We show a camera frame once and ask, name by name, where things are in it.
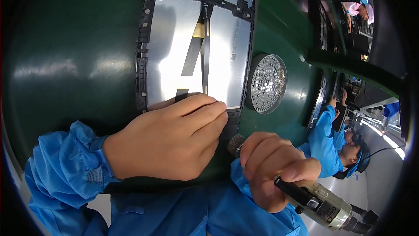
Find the hand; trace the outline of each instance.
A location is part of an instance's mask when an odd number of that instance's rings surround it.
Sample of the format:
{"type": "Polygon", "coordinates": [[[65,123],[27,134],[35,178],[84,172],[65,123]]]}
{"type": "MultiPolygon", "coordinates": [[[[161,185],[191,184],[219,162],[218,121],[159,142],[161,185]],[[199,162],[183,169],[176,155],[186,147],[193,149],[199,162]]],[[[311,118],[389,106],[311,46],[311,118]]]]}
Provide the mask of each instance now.
{"type": "MultiPolygon", "coordinates": [[[[191,97],[193,95],[198,95],[198,94],[202,94],[202,92],[189,92],[187,97],[191,97]]],[[[157,110],[157,109],[166,108],[166,107],[174,104],[175,99],[176,99],[176,97],[173,97],[173,98],[168,99],[167,101],[164,101],[164,102],[156,103],[156,104],[153,104],[153,105],[148,105],[147,109],[148,109],[148,111],[154,111],[154,110],[157,110]]]]}
{"type": "Polygon", "coordinates": [[[352,19],[350,16],[347,17],[347,23],[348,23],[348,31],[349,33],[352,32],[352,19]]]}
{"type": "Polygon", "coordinates": [[[320,174],[320,162],[305,159],[304,153],[294,148],[289,140],[275,133],[254,133],[243,143],[240,164],[250,183],[255,203],[270,213],[280,212],[288,201],[274,185],[275,176],[285,182],[314,181],[320,174]]]}
{"type": "Polygon", "coordinates": [[[343,90],[343,97],[342,97],[342,105],[345,106],[346,104],[346,99],[348,98],[348,93],[346,92],[346,90],[343,90]]]}
{"type": "Polygon", "coordinates": [[[333,119],[333,121],[338,118],[339,114],[340,114],[340,110],[335,109],[335,118],[333,119]]]}
{"type": "Polygon", "coordinates": [[[336,108],[336,98],[335,97],[331,97],[329,104],[332,105],[333,108],[336,108]]]}
{"type": "Polygon", "coordinates": [[[200,94],[138,116],[102,145],[115,177],[196,178],[214,156],[225,109],[200,94]]]}

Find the green work surface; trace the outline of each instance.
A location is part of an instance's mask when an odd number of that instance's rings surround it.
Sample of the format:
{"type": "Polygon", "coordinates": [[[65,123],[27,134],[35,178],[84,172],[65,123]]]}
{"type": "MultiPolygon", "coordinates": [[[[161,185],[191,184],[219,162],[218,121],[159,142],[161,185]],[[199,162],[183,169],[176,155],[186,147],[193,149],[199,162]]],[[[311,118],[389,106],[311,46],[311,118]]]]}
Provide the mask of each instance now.
{"type": "MultiPolygon", "coordinates": [[[[31,0],[2,61],[2,110],[12,149],[24,168],[37,137],[68,130],[80,120],[107,135],[122,129],[135,108],[134,62],[143,0],[31,0]]],[[[312,25],[292,0],[259,0],[254,57],[279,55],[288,72],[279,107],[260,115],[245,107],[239,133],[276,132],[298,146],[312,99],[315,68],[301,62],[311,47],[312,25]]],[[[193,181],[137,177],[108,186],[109,192],[192,186],[229,175],[232,157],[220,144],[214,159],[193,181]]]]}

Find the blue anti-static coat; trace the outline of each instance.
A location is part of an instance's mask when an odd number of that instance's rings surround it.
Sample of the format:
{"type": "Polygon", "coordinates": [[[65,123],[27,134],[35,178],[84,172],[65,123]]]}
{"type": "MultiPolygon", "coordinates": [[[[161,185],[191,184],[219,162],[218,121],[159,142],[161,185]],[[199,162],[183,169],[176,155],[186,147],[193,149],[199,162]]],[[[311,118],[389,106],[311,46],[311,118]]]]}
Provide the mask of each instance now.
{"type": "Polygon", "coordinates": [[[335,130],[332,130],[332,136],[333,136],[333,146],[335,146],[335,149],[340,152],[342,150],[343,145],[346,144],[345,141],[345,129],[346,125],[342,124],[342,128],[340,132],[337,132],[335,130]]]}
{"type": "Polygon", "coordinates": [[[298,147],[304,152],[306,158],[313,157],[319,160],[321,164],[319,178],[327,178],[338,171],[343,171],[342,161],[333,144],[332,122],[334,118],[335,109],[327,105],[308,135],[308,143],[298,147]]]}
{"type": "Polygon", "coordinates": [[[87,203],[113,181],[97,137],[77,121],[39,137],[25,168],[30,209],[53,235],[308,235],[291,205],[275,214],[253,201],[239,160],[231,180],[166,194],[112,195],[112,224],[87,203]]]}

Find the electric screwdriver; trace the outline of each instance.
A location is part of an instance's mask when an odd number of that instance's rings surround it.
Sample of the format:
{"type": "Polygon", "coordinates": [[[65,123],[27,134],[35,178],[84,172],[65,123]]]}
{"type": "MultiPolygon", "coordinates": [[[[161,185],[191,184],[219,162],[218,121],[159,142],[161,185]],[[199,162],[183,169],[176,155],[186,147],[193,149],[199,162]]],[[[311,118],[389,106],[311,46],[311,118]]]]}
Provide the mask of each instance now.
{"type": "MultiPolygon", "coordinates": [[[[227,145],[228,151],[234,157],[240,158],[241,147],[245,140],[246,138],[241,135],[234,136],[227,145]]],[[[364,234],[371,228],[371,224],[360,222],[352,216],[352,205],[315,181],[306,181],[297,186],[275,176],[274,184],[286,194],[288,202],[295,207],[296,213],[305,213],[331,231],[344,229],[364,234]]],[[[368,213],[369,216],[378,218],[375,212],[370,210],[368,213]]]]}

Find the ceiling light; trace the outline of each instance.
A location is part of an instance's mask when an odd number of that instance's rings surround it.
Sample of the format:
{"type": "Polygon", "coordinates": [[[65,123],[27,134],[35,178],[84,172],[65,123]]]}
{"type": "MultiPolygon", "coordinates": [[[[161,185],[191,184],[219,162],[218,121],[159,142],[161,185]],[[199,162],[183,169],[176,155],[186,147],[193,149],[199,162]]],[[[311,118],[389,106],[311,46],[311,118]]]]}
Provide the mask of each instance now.
{"type": "Polygon", "coordinates": [[[394,149],[402,160],[404,160],[404,151],[401,148],[394,149]]]}
{"type": "Polygon", "coordinates": [[[390,139],[387,135],[383,135],[383,139],[392,147],[392,148],[398,148],[398,145],[390,139]]]}
{"type": "Polygon", "coordinates": [[[364,123],[366,126],[370,127],[373,131],[375,131],[378,135],[382,136],[383,134],[374,126],[372,126],[371,124],[367,123],[364,120],[361,120],[361,123],[364,123]]]}

